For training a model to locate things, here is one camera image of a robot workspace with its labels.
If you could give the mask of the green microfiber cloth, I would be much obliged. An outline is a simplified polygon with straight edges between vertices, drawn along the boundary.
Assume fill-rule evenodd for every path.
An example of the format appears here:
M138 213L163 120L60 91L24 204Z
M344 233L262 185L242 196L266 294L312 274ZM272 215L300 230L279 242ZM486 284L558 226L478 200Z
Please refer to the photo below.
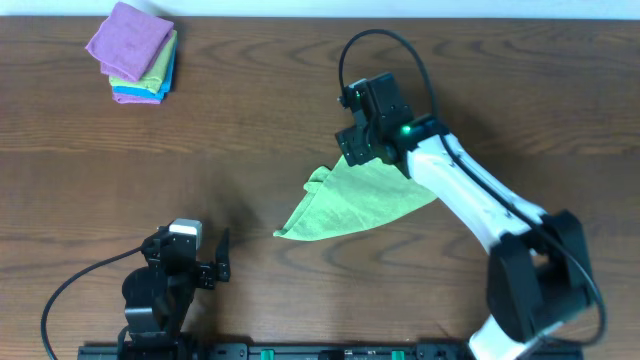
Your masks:
M391 223L437 199L392 165L374 159L350 167L341 157L333 168L317 168L303 185L305 195L273 235L319 241Z

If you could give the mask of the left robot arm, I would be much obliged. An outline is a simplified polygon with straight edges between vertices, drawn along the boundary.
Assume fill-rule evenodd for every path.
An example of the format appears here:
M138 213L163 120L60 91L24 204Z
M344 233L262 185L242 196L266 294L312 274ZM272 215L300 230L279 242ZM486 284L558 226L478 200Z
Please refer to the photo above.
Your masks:
M192 359L197 346L181 332L198 289L213 290L231 277L230 231L225 230L215 260L197 260L198 236L162 226L143 241L147 265L122 285L127 327L117 340L119 359Z

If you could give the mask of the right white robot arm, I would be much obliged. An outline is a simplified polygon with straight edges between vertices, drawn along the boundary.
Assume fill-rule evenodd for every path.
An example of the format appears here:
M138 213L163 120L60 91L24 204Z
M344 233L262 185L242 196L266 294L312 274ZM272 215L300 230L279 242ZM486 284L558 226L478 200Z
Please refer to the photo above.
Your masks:
M570 212L548 214L501 184L432 116L405 121L357 116L336 135L347 163L378 158L433 192L476 236L489 255L490 316L468 342L476 359L520 359L591 306L606 308L591 270L580 221Z

